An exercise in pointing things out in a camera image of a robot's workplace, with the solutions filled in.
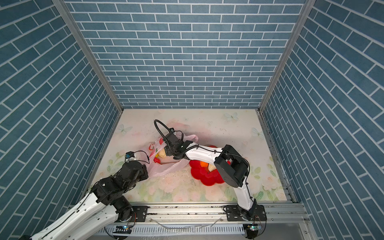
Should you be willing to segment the orange fake fruit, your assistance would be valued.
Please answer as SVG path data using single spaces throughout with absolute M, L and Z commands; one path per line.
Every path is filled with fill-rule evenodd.
M 200 161 L 200 166 L 201 166 L 202 168 L 207 168 L 207 167 L 209 166 L 209 164 L 208 164 L 208 163 L 205 163 L 205 162 L 202 162 L 202 161 Z

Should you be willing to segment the red flower-shaped plate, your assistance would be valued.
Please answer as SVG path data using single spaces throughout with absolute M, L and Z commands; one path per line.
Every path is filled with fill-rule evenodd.
M 202 168 L 200 161 L 215 165 L 216 158 L 221 154 L 221 148 L 212 148 L 207 146 L 195 145 L 186 153 L 189 165 L 191 167 L 191 175 L 195 180 L 201 181 L 205 186 L 213 186 L 215 184 L 223 184 L 225 181 L 221 177 L 218 169 L 209 172 L 208 167 Z

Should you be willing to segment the right metal corner post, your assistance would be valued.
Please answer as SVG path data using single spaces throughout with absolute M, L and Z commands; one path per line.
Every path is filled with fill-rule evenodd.
M 306 20 L 309 17 L 309 14 L 310 14 L 315 2 L 316 2 L 315 0 L 308 0 L 308 1 L 305 1 L 305 4 L 303 5 L 303 8 L 302 8 L 302 10 L 299 14 L 299 17 L 298 17 L 298 21 L 293 28 L 291 36 L 290 36 L 289 40 L 287 41 L 287 45 L 286 45 L 284 52 L 283 52 L 283 54 L 279 60 L 278 66 L 276 67 L 274 75 L 271 78 L 270 84 L 267 87 L 266 93 L 263 96 L 263 99 L 261 101 L 261 104 L 259 107 L 260 113 L 262 113 L 267 107 L 268 101 L 272 96 L 272 93 L 273 93 L 273 91 L 274 91 L 274 89 L 275 89 L 275 87 L 279 81 L 279 78 L 283 72 L 283 69 L 284 69 L 287 61 L 288 61 L 288 58 L 289 58 L 289 56 L 290 56 L 290 54 L 291 54 L 291 52 L 295 46 L 295 43 L 297 42 L 297 40 L 299 38 L 299 35 L 300 35 L 300 33 L 304 27 Z

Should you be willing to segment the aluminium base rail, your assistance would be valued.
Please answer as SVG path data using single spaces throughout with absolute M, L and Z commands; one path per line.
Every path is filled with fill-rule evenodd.
M 198 235 L 240 235 L 250 240 L 317 239 L 302 204 L 266 203 L 251 221 L 243 219 L 236 206 L 229 204 L 147 204 L 135 205 L 133 210 L 135 220 L 115 221 L 91 236 L 119 240 Z

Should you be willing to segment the pink plastic bag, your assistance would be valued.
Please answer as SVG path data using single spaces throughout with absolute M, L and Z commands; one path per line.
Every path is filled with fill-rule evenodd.
M 166 146 L 161 137 L 149 143 L 147 151 L 150 163 L 146 164 L 149 179 L 180 171 L 189 164 L 187 159 L 175 160 L 172 154 L 168 156 Z

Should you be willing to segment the metal corner post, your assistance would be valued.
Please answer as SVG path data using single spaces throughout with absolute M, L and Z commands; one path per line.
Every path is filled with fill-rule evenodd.
M 287 41 L 287 45 L 286 45 L 284 52 L 283 52 L 283 54 L 279 60 L 278 66 L 276 67 L 274 75 L 271 78 L 270 84 L 267 87 L 266 93 L 263 96 L 263 99 L 261 101 L 261 104 L 259 107 L 260 113 L 262 113 L 267 107 L 268 101 L 272 96 L 272 93 L 273 93 L 273 91 L 274 91 L 274 89 L 275 89 L 275 87 L 279 81 L 279 78 L 283 72 L 283 69 L 284 69 L 287 61 L 288 61 L 288 58 L 289 58 L 289 56 L 290 56 L 290 54 L 291 54 L 291 52 L 295 46 L 295 43 L 297 42 L 297 40 L 299 38 L 299 35 L 300 35 L 300 33 L 304 27 L 306 20 L 309 17 L 309 14 L 310 14 L 315 2 L 316 2 L 315 0 L 308 0 L 308 1 L 305 1 L 305 4 L 303 5 L 303 8 L 302 8 L 302 10 L 299 14 L 299 17 L 298 17 L 298 21 L 293 28 L 291 36 L 290 36 L 289 40 Z
M 84 38 L 83 34 L 81 33 L 81 30 L 79 26 L 77 25 L 74 17 L 72 16 L 71 12 L 69 11 L 65 1 L 62 0 L 52 0 L 54 6 L 58 10 L 59 14 L 63 18 L 64 22 L 68 26 L 70 32 L 72 33 L 73 37 L 75 38 L 77 44 L 79 45 L 80 49 L 84 53 L 85 57 L 87 58 L 90 66 L 96 73 L 96 75 L 99 78 L 99 81 L 104 86 L 106 92 L 108 93 L 109 97 L 111 98 L 112 102 L 114 103 L 115 107 L 117 108 L 118 112 L 121 114 L 124 110 L 122 105 L 120 104 L 116 94 L 111 88 L 111 85 L 109 84 L 104 72 L 102 71 L 99 63 L 97 62 L 94 54 L 92 53 L 91 48 L 89 47 L 86 39 Z

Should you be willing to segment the beige fake fruit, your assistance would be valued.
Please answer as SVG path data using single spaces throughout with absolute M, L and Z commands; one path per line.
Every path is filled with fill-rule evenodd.
M 161 149 L 159 152 L 158 152 L 158 158 L 165 158 L 167 157 L 167 153 L 165 151 L 165 149 Z
M 212 172 L 212 171 L 214 171 L 215 169 L 216 169 L 215 165 L 209 164 L 209 166 L 208 166 L 208 170 L 209 170 L 209 172 Z

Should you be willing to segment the left metal corner post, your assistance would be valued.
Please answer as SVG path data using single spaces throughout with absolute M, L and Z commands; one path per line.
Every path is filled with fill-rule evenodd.
M 62 0 L 52 0 L 54 6 L 58 10 L 59 14 L 63 18 L 64 22 L 68 26 L 70 32 L 72 33 L 73 37 L 75 38 L 77 44 L 79 45 L 80 49 L 84 53 L 85 57 L 87 58 L 90 66 L 96 73 L 96 75 L 99 78 L 99 81 L 104 86 L 106 92 L 108 93 L 109 97 L 111 98 L 112 102 L 114 103 L 115 107 L 117 108 L 118 112 L 121 114 L 124 110 L 122 105 L 120 104 L 116 94 L 111 88 L 111 85 L 109 84 L 104 72 L 102 71 L 99 63 L 97 62 L 94 54 L 92 53 L 91 48 L 89 47 L 86 39 L 84 38 L 83 34 L 81 33 L 81 30 L 79 26 L 77 25 L 74 17 L 72 16 L 71 12 L 69 11 L 65 1 Z

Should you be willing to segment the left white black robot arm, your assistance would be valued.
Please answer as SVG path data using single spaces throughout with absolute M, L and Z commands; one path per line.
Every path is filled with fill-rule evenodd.
M 21 240 L 84 240 L 115 221 L 135 220 L 137 214 L 123 196 L 140 181 L 148 179 L 139 161 L 123 164 L 114 175 L 96 182 L 73 208 L 40 232 Z

